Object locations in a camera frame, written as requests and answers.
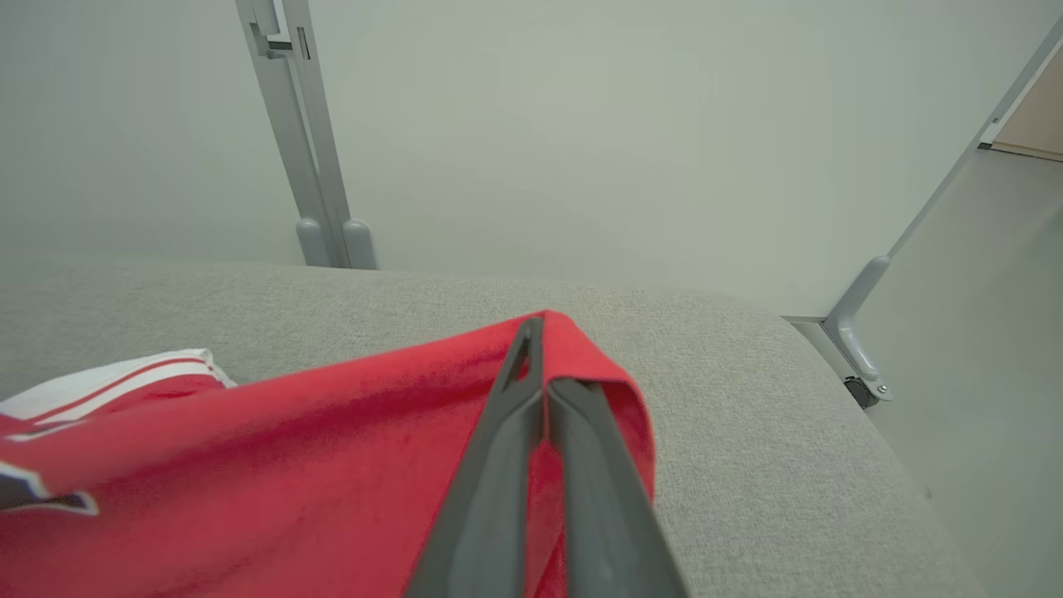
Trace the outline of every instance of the red shirt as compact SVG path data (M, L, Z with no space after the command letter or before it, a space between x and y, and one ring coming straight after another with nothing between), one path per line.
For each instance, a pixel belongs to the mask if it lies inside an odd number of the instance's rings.
M538 315L543 383L603 383L652 496L635 383L568 318ZM0 594L400 596L523 320L0 439L9 489L73 506L0 513ZM549 443L530 460L527 596L564 595L560 463Z

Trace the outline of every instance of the gray fabric surface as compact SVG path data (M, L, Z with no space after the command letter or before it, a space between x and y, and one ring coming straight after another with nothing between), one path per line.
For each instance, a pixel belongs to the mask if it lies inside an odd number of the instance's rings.
M237 382L540 309L645 394L656 510L693 596L980 596L929 505L783 321L668 290L256 263L0 261L0 396L207 347Z

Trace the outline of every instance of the red stripe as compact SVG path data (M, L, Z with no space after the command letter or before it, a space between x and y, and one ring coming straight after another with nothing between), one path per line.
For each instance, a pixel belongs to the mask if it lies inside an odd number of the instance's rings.
M37 422L40 422L41 420L48 420L49 417L51 417L51 416L53 416L55 414L58 414L58 413L63 413L64 411L70 409L70 408L80 406L81 404L84 404L86 401L90 401L95 397L99 396L101 393L109 391L111 389L114 389L115 387L121 385L122 382L125 382L126 380L129 380L131 378L135 378L135 377L137 377L137 376L139 376L139 375L141 375L141 374L144 374L144 373L146 373L148 371L155 370L156 368L162 368L164 365L170 365L170 364L175 364L175 363L201 363L203 365L206 365L206 363L203 360L199 360L199 359L196 359L196 358L178 358L178 359L162 361L162 362L158 362L158 363L153 363L151 365L146 365L146 366L141 368L140 370L138 370L136 372L133 372L132 374L128 374L128 375L119 378L118 380L115 380L111 385L107 385L106 387L104 387L102 389L94 391L92 393L90 393L88 395L85 395L84 397L82 397L82 398L80 398L80 399L78 399L75 401L71 401L69 404L66 404L65 406L57 407L57 408L53 409L52 411L49 411L49 412L44 413L41 415L38 415L36 417L32 417L30 420L27 420L27 423L29 423L29 424L36 424Z

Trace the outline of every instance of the gray floor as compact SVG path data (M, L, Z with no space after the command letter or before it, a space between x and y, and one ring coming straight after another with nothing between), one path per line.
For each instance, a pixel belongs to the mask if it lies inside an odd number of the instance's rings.
M978 151L857 317L867 415L990 596L1063 596L1063 164Z

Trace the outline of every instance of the wooden panel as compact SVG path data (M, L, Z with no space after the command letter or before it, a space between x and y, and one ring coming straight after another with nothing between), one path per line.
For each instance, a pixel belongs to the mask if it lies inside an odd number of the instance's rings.
M994 139L994 148L1000 144L1007 151L1063 159L1063 52L1048 63Z

